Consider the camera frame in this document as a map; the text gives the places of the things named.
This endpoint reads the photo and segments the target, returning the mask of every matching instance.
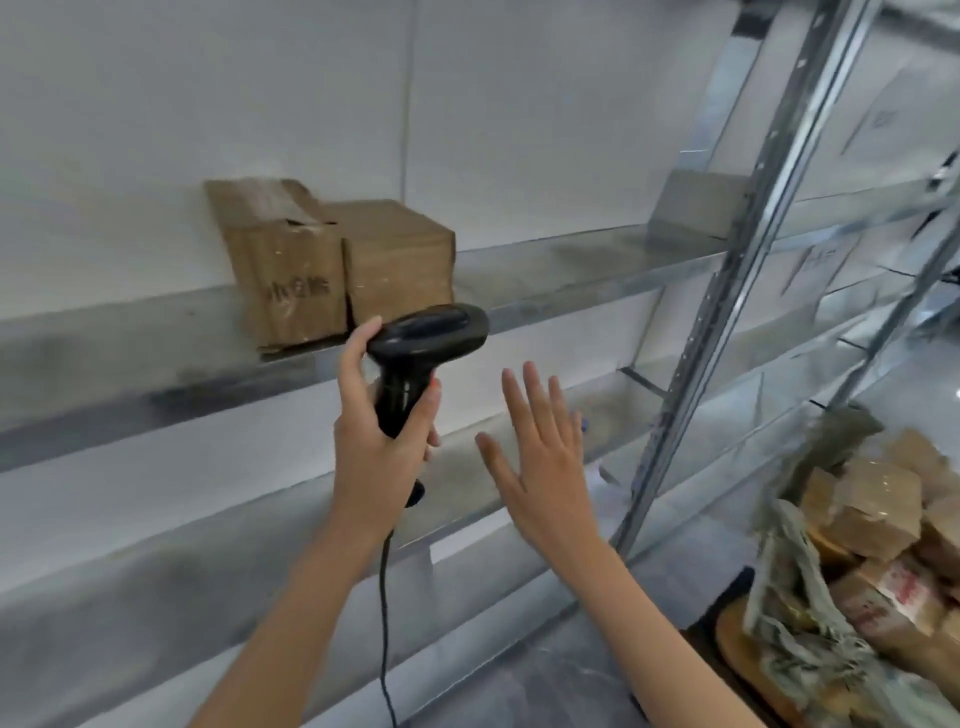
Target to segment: left hand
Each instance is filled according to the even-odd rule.
[[[440,409],[441,386],[434,379],[395,440],[377,424],[372,388],[360,370],[367,342],[380,331],[375,317],[357,328],[340,357],[341,413],[333,427],[336,473],[329,523],[358,534],[375,548],[399,521],[423,467],[428,444],[439,444],[433,421]]]

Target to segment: pile of packages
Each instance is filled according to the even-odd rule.
[[[836,608],[960,708],[960,475],[915,429],[814,468],[800,503]]]

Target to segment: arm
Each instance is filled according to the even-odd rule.
[[[360,373],[379,318],[350,336],[340,362],[341,415],[334,427],[336,474],[330,512],[290,572],[286,589],[260,622],[190,728],[295,728],[353,585],[393,529],[426,446],[440,382],[420,398],[399,437],[380,431]]]
[[[530,362],[523,378],[529,404],[513,373],[503,373],[520,474],[489,435],[477,437],[517,529],[580,599],[653,725],[761,726],[660,613],[597,531],[584,479],[580,418],[567,413],[560,382],[550,378],[547,396]]]

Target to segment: plastic bag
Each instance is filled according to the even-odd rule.
[[[800,510],[777,500],[771,512],[774,523],[763,535],[743,620],[744,632],[760,647],[760,668],[767,677],[810,725],[850,724],[819,703],[823,688],[839,682],[867,698],[885,728],[960,728],[960,714],[933,683],[879,658],[833,604]],[[788,629],[770,598],[792,594],[798,577],[816,633]]]

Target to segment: shelf upright post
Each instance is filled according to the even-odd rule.
[[[806,166],[881,0],[820,0],[730,230],[730,252],[710,282],[636,468],[632,502],[613,538],[626,556],[667,474],[740,311],[793,202]]]
[[[860,382],[863,381],[863,377],[870,371],[876,358],[883,353],[883,350],[886,349],[900,327],[909,318],[913,309],[929,293],[933,284],[940,279],[947,264],[958,250],[960,250],[960,222],[953,227],[924,263],[924,267],[914,279],[913,289],[897,301],[886,321],[883,322],[883,325],[874,334],[874,338],[871,339],[870,344],[867,345],[863,362],[847,375],[843,384],[833,393],[833,397],[827,404],[827,409],[837,409],[847,404],[857,387],[860,386]]]

